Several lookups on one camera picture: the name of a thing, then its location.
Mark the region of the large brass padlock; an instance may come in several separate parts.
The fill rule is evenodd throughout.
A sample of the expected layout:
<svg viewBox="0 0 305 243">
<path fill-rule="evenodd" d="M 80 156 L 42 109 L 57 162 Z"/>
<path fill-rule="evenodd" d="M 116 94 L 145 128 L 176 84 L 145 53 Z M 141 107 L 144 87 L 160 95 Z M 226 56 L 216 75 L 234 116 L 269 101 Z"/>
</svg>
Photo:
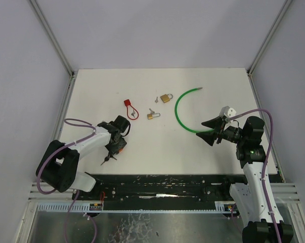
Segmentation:
<svg viewBox="0 0 305 243">
<path fill-rule="evenodd" d="M 161 96 L 160 96 L 160 100 L 161 100 L 163 103 L 169 102 L 172 98 L 173 98 L 173 95 L 172 95 L 172 94 L 164 94 L 164 95 L 161 95 Z"/>
</svg>

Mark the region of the keys of orange padlock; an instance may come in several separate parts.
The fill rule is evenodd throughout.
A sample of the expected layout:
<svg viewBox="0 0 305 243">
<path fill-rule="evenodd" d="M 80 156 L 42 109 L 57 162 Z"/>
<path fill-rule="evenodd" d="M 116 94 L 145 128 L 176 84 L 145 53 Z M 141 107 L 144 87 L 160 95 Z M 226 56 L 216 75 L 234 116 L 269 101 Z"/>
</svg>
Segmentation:
<svg viewBox="0 0 305 243">
<path fill-rule="evenodd" d="M 117 160 L 117 158 L 115 158 L 113 154 L 110 154 L 110 153 L 109 153 L 109 154 L 104 158 L 104 160 L 103 160 L 103 162 L 101 163 L 101 165 L 103 165 L 104 163 L 108 162 L 108 161 L 111 160 L 111 159 Z"/>
</svg>

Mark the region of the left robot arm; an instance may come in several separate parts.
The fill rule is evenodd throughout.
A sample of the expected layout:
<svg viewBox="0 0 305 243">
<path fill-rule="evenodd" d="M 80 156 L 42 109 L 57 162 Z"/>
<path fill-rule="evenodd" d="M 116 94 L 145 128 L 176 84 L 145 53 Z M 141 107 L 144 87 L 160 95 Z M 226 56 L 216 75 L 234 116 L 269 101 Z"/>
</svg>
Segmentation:
<svg viewBox="0 0 305 243">
<path fill-rule="evenodd" d="M 71 126 L 90 128 L 87 136 L 63 143 L 52 141 L 36 169 L 36 186 L 41 194 L 60 193 L 68 189 L 90 192 L 96 179 L 88 173 L 79 172 L 78 164 L 95 149 L 105 147 L 108 151 L 104 162 L 114 159 L 127 145 L 124 139 L 130 132 L 130 122 L 119 115 L 109 123 L 103 121 L 97 126 L 79 119 L 67 118 L 64 122 Z"/>
</svg>

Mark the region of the red cable lock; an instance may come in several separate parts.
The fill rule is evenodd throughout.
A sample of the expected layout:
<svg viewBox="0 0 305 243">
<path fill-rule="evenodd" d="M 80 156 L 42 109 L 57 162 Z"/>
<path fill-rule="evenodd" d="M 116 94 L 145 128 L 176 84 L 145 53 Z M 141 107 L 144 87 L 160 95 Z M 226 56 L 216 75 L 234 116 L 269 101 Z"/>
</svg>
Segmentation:
<svg viewBox="0 0 305 243">
<path fill-rule="evenodd" d="M 125 107 L 126 107 L 126 115 L 127 115 L 127 117 L 130 119 L 130 120 L 137 120 L 138 118 L 139 118 L 139 113 L 138 113 L 138 111 L 132 106 L 132 103 L 131 103 L 131 101 L 130 101 L 130 99 L 126 99 L 126 100 L 124 100 L 124 105 L 125 105 Z M 136 119 L 133 119 L 132 117 L 131 117 L 131 113 L 132 113 L 132 111 L 135 111 L 136 112 Z"/>
</svg>

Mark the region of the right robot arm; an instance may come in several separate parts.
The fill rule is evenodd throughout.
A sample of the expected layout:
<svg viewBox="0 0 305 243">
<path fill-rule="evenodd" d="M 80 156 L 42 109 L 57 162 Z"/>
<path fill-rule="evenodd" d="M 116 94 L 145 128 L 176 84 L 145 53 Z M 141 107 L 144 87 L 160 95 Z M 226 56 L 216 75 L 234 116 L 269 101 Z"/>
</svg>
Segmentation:
<svg viewBox="0 0 305 243">
<path fill-rule="evenodd" d="M 231 184 L 229 193 L 242 218 L 243 242 L 291 242 L 293 228 L 284 222 L 270 185 L 267 157 L 261 145 L 264 121 L 257 116 L 247 118 L 242 128 L 227 126 L 228 119 L 218 116 L 204 121 L 210 131 L 199 132 L 197 136 L 208 145 L 222 140 L 236 144 L 236 157 L 247 183 Z"/>
</svg>

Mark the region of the small brass padlock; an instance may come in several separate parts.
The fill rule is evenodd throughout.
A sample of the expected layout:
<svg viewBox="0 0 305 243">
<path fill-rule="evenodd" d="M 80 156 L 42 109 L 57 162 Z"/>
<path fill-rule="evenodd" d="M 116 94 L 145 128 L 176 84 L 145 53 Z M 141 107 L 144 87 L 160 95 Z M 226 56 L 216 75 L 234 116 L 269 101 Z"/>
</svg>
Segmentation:
<svg viewBox="0 0 305 243">
<path fill-rule="evenodd" d="M 160 117 L 161 114 L 160 113 L 150 113 L 150 114 L 147 114 L 147 118 L 148 119 L 154 119 L 154 118 L 157 118 L 157 117 Z"/>
</svg>

